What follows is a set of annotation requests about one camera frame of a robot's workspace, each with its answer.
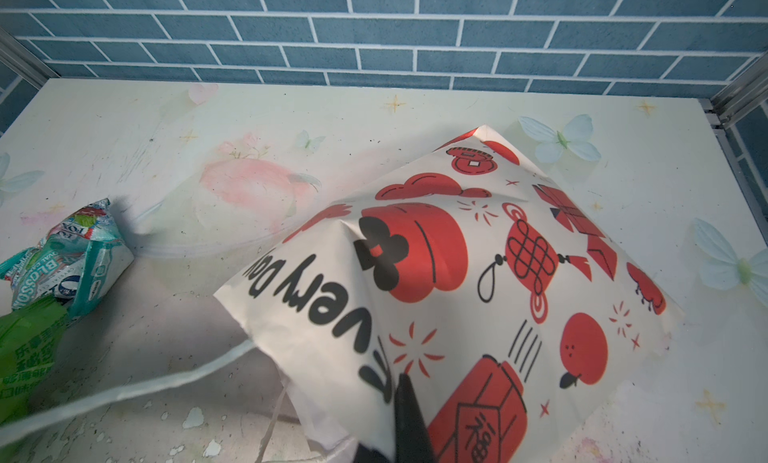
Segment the green chips bag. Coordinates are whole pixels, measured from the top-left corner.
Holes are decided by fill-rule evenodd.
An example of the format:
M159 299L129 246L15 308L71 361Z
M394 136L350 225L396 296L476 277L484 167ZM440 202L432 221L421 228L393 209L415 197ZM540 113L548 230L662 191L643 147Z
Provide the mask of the green chips bag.
M52 296L1 317L1 423L27 414L31 393L54 365L69 323L64 306Z

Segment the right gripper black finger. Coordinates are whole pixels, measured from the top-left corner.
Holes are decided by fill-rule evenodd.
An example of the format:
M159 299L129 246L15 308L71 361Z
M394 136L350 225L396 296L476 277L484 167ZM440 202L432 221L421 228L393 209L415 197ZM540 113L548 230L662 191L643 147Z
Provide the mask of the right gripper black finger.
M436 462L427 427L425 425L416 394L408 375L399 376L394 396L395 415L395 456L390 459L377 450L359 444L354 463L408 463Z

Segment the red white paper bag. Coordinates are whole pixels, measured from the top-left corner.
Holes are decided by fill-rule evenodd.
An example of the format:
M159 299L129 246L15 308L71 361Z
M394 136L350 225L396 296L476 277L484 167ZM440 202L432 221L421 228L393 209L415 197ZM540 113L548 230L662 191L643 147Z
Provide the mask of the red white paper bag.
M253 460L270 414L294 418L284 382L390 456L402 373L438 460L548 458L683 318L652 277L666 250L486 126L414 156L246 134L159 178L111 195L134 261L30 397L174 381L102 410L79 461Z

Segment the green snack packet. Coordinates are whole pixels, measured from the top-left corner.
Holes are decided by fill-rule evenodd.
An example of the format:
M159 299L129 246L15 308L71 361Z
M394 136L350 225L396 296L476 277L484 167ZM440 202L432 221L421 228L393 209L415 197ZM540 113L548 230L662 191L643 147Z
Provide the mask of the green snack packet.
M37 245L1 263L11 308L50 296L71 318L91 313L134 261L108 198L90 203L54 226Z

